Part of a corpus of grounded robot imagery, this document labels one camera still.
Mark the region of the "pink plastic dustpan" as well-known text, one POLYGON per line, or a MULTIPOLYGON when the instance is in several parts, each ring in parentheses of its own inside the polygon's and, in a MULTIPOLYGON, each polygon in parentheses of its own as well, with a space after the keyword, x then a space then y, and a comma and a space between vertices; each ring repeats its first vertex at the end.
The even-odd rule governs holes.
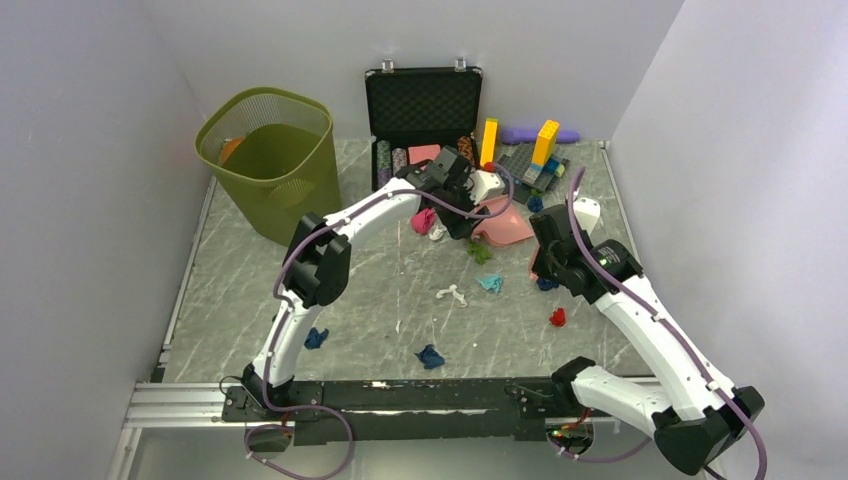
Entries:
POLYGON ((506 210, 496 217, 481 221, 473 231, 474 237, 481 237, 495 247, 505 247, 534 236, 530 225, 507 196, 485 200, 481 206, 486 207, 490 213, 502 207, 506 207, 506 210))

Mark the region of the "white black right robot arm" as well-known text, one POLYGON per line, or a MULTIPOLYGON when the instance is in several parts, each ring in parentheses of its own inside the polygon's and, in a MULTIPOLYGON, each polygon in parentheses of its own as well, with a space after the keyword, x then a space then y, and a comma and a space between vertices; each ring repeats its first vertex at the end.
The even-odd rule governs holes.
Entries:
POLYGON ((565 204, 530 218, 538 242, 531 270, 583 298, 627 338, 660 384, 652 390, 576 357, 551 376, 553 406, 572 416, 600 410, 650 437, 678 471, 696 475, 749 433, 765 407, 681 331, 642 266, 616 240, 593 245, 565 204))

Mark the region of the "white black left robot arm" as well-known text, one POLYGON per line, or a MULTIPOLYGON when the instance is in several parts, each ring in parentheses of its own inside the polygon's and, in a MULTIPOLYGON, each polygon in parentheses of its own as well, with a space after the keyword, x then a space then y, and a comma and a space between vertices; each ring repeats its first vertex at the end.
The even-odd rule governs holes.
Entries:
POLYGON ((444 147, 435 159, 402 168, 344 210, 305 215, 273 286, 280 305, 271 330, 242 374, 248 407, 264 420, 285 411, 298 355, 318 314, 346 290, 355 249, 427 208, 452 238, 468 238, 482 220, 494 217, 482 203, 504 186, 493 167, 473 169, 455 149, 444 147))

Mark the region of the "pink hand brush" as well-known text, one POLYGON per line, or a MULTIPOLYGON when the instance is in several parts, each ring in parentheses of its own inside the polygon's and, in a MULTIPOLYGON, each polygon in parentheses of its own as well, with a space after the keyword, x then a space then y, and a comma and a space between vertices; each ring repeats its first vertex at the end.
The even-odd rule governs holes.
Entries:
POLYGON ((535 265, 535 262, 538 258, 538 255, 539 255, 539 246, 536 246, 536 248, 533 251, 533 254, 531 256, 531 259, 528 263, 528 276, 529 276, 529 279, 532 282, 535 282, 538 279, 538 275, 536 274, 536 272, 534 270, 534 265, 535 265))

